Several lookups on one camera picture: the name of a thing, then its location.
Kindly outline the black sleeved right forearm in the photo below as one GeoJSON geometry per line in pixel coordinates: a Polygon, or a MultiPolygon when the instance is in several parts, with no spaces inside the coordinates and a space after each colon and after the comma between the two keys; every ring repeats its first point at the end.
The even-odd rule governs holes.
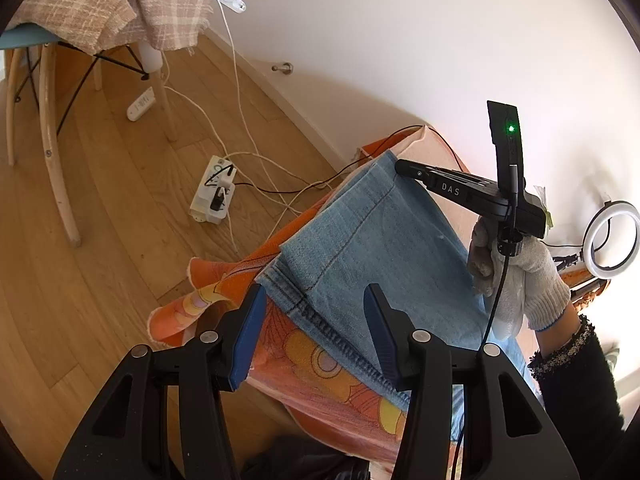
{"type": "Polygon", "coordinates": [[[560,348],[529,362],[544,407],[582,479],[629,479],[639,433],[624,429],[614,379],[594,326],[583,315],[560,348]]]}

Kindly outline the white gloved right hand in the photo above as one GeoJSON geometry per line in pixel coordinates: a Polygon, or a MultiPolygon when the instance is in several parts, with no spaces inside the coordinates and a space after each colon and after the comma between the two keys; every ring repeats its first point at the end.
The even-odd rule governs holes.
{"type": "Polygon", "coordinates": [[[468,269],[476,292],[486,299],[497,339],[518,336],[524,322],[541,332],[553,325],[570,304],[570,288],[562,281],[548,248],[526,236],[520,253],[498,252],[497,225],[480,218],[474,226],[468,269]]]}

